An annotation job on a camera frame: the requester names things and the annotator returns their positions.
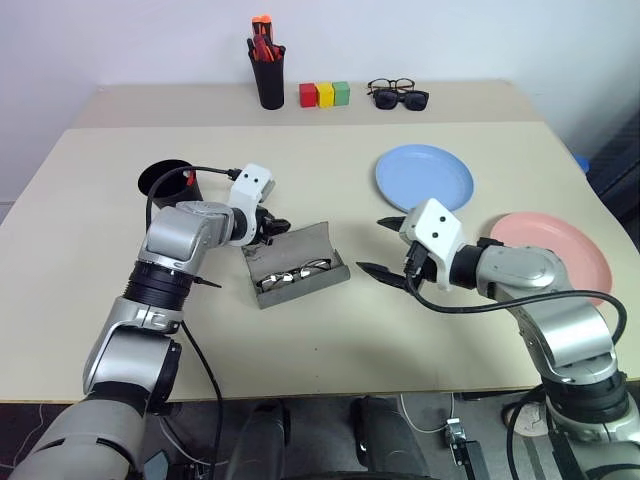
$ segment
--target blue object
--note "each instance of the blue object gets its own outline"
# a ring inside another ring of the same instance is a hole
[[[573,158],[575,158],[576,162],[578,162],[578,165],[580,165],[580,168],[584,173],[589,172],[589,168],[591,168],[591,165],[589,164],[589,159],[587,157],[585,157],[584,155],[576,155],[574,153]]]
[[[166,480],[169,474],[169,459],[164,450],[160,450],[144,463],[146,480]]]
[[[403,145],[382,155],[376,182],[386,200],[408,212],[427,198],[457,210],[473,195],[473,177],[458,157],[432,145]]]

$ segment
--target green block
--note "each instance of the green block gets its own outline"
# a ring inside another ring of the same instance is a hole
[[[333,90],[335,92],[334,105],[349,105],[349,84],[347,82],[333,82]]]

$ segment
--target blue plate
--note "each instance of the blue plate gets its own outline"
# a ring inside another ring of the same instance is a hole
[[[457,210],[473,195],[473,177],[458,157],[431,145],[389,150],[376,165],[376,182],[387,201],[408,212],[427,198]]]

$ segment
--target sunglasses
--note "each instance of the sunglasses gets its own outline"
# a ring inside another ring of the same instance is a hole
[[[259,282],[256,282],[256,286],[264,292],[280,288],[284,285],[294,283],[296,280],[302,280],[316,273],[327,271],[331,269],[330,258],[319,258],[317,260],[310,260],[298,268],[289,270],[288,272],[277,272],[267,275]]]
[[[377,78],[367,84],[367,95],[373,95],[373,101],[380,110],[392,110],[401,102],[408,110],[418,112],[427,107],[429,92],[414,90],[415,85],[416,82],[410,78]]]

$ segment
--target pink plate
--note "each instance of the pink plate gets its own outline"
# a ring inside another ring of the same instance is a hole
[[[584,233],[559,218],[535,212],[512,213],[494,225],[491,238],[510,247],[548,248],[564,262],[573,288],[611,292],[611,270],[600,249]],[[592,302],[599,305],[602,300]]]

